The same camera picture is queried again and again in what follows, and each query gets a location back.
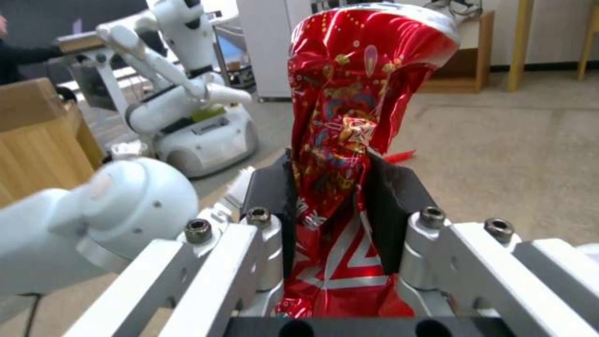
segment person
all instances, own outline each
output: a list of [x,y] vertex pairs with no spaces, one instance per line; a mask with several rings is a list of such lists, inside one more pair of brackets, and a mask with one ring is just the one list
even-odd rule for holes
[[8,35],[8,22],[0,15],[0,85],[27,78],[19,72],[19,65],[34,64],[62,56],[58,46],[22,48],[9,46],[3,40]]

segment humanoid robot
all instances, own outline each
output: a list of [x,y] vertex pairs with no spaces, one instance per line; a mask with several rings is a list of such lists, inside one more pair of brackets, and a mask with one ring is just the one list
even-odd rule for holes
[[[144,44],[138,32],[150,30],[162,34],[184,72]],[[255,151],[255,127],[240,104],[251,96],[226,87],[213,72],[215,36],[199,0],[162,0],[99,25],[96,34],[153,83],[172,83],[131,104],[124,116],[160,160],[187,177],[201,177]]]

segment black cable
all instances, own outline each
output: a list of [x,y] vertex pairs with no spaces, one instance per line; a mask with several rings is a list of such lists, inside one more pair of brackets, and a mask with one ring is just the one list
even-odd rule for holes
[[37,313],[37,309],[40,305],[41,299],[44,296],[42,294],[38,294],[38,293],[28,293],[28,294],[22,294],[20,296],[35,298],[33,305],[31,305],[31,311],[29,311],[29,318],[27,318],[27,325],[25,326],[25,332],[23,333],[23,337],[30,337],[31,329],[33,328],[34,321],[35,321],[35,314]]

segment white cabinet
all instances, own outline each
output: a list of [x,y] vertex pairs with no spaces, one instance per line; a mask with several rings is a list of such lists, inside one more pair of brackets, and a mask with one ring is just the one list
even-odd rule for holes
[[310,0],[237,0],[258,96],[290,98],[287,60],[291,32],[311,15]]

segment black baseboard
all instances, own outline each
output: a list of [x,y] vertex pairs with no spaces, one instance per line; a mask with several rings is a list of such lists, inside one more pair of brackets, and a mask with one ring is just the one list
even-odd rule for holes
[[[599,61],[589,61],[586,64],[587,69],[599,69]],[[558,70],[576,70],[578,62],[556,62],[556,63],[533,63],[525,64],[524,71],[558,71]],[[501,73],[510,71],[509,65],[492,65],[492,73]]]

